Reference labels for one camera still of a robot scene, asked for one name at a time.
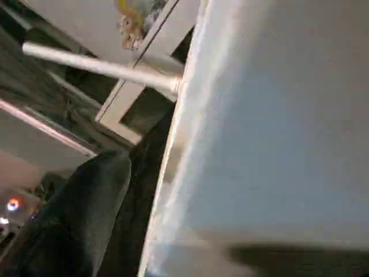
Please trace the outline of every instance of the dark fabric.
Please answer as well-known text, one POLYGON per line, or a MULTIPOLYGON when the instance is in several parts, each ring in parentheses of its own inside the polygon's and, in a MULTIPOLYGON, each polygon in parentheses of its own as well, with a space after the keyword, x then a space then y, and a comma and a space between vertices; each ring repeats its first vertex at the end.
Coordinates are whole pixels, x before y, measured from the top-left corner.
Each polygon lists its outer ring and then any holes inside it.
POLYGON ((131 151, 132 178, 99 277, 136 277, 173 110, 131 151))
POLYGON ((21 230, 0 276, 95 276, 131 174, 127 154, 86 162, 21 230))

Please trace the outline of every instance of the orange light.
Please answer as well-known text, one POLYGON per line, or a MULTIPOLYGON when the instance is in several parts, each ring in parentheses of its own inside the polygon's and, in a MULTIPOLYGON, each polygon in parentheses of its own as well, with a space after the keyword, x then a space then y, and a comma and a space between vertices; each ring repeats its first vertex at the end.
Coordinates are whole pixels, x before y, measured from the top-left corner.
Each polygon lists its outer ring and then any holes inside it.
POLYGON ((8 211, 13 212, 13 211, 18 210, 18 208, 19 208, 19 201, 18 201, 18 199, 12 198, 7 203, 7 209, 8 209, 8 211))

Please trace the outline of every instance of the light fixture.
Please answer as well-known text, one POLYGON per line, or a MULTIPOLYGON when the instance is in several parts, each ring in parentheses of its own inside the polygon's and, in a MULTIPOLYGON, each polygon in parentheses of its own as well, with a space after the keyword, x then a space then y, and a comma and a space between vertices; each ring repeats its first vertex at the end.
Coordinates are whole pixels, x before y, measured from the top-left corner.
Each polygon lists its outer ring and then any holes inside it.
POLYGON ((18 210, 18 208, 19 208, 19 201, 15 198, 10 199, 9 202, 7 203, 7 210, 10 212, 14 212, 18 210))
POLYGON ((0 224, 3 225, 7 225, 9 224, 9 219, 8 218, 3 218, 2 216, 0 217, 0 224))

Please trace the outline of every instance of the metal rod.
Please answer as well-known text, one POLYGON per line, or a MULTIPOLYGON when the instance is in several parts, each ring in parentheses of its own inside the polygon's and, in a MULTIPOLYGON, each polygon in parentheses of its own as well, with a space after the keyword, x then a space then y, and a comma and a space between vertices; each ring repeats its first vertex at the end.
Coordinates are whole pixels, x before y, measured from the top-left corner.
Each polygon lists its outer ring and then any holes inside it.
POLYGON ((23 52, 37 58, 46 59, 63 65, 69 65, 74 68, 84 69, 97 74, 106 75, 114 78, 122 78, 133 83, 145 84, 158 90, 170 91, 176 93, 179 77, 165 76, 143 72, 118 65, 116 63, 105 62, 84 55, 77 55, 59 49, 41 46, 35 43, 26 42, 23 44, 23 52))

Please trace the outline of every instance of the white surface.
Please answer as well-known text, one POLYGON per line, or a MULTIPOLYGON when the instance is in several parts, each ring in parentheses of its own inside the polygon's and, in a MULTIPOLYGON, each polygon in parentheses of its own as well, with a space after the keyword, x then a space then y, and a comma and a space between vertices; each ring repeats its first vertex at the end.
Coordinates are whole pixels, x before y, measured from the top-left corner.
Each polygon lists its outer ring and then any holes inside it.
POLYGON ((128 64, 132 52, 124 50, 115 0, 23 0, 52 25, 64 31, 99 58, 128 64))
POLYGON ((368 9, 366 0, 209 0, 139 276, 274 276, 260 252, 259 264, 232 257, 273 244, 366 255, 368 9))

